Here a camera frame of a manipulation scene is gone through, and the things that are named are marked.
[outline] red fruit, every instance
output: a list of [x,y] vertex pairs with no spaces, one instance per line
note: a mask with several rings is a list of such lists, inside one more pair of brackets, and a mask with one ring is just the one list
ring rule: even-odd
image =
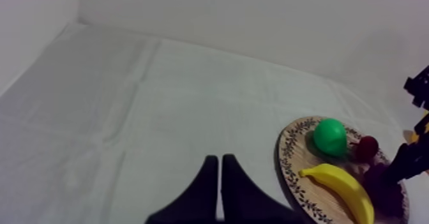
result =
[[358,161],[370,161],[379,151],[379,143],[371,136],[362,137],[356,147],[356,159]]

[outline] yellow banana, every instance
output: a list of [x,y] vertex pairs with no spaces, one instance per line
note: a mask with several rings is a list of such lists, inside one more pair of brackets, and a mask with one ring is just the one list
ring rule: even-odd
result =
[[358,181],[343,169],[323,163],[299,171],[304,177],[310,175],[318,182],[331,188],[349,207],[358,224],[374,224],[374,207],[370,197]]

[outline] round wooden tray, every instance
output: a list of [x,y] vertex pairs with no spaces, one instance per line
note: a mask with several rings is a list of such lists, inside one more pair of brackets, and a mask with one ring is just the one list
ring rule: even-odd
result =
[[[319,158],[320,153],[313,146],[312,132],[318,123],[325,117],[304,117],[290,123],[278,139],[278,160],[283,178],[304,211],[316,222],[323,224],[353,224],[356,223],[343,200],[331,190],[312,181],[310,178],[300,178],[298,172],[304,168],[317,166],[321,163],[330,163],[348,170],[350,174],[358,177],[358,173],[368,170],[369,165],[351,161],[338,161],[333,158]],[[362,137],[355,129],[345,125],[347,132],[347,147],[352,149],[351,142],[359,142]],[[381,150],[374,158],[376,163],[389,163]],[[401,183],[404,194],[402,219],[388,218],[375,210],[375,224],[408,223],[409,201],[405,186]]]

